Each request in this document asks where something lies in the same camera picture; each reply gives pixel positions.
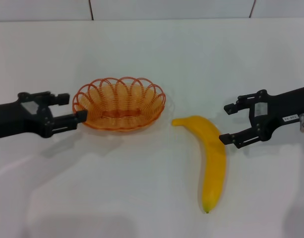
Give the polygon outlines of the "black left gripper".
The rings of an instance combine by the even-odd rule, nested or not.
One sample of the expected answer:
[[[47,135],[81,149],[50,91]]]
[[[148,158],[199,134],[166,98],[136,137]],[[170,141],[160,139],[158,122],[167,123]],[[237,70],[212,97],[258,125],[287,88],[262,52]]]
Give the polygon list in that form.
[[[53,134],[76,130],[79,123],[86,122],[87,110],[53,118],[49,109],[49,106],[67,104],[68,93],[19,93],[16,101],[0,105],[0,138],[22,133],[49,138]]]

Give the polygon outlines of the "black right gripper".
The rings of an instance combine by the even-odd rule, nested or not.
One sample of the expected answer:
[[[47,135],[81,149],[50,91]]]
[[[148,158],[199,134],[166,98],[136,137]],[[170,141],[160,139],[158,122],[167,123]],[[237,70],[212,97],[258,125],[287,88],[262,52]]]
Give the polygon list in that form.
[[[298,122],[304,133],[304,87],[283,94],[271,96],[266,90],[241,95],[235,104],[224,106],[228,115],[249,109],[252,128],[219,135],[224,145],[234,144],[238,149],[258,141],[267,141],[281,126]]]

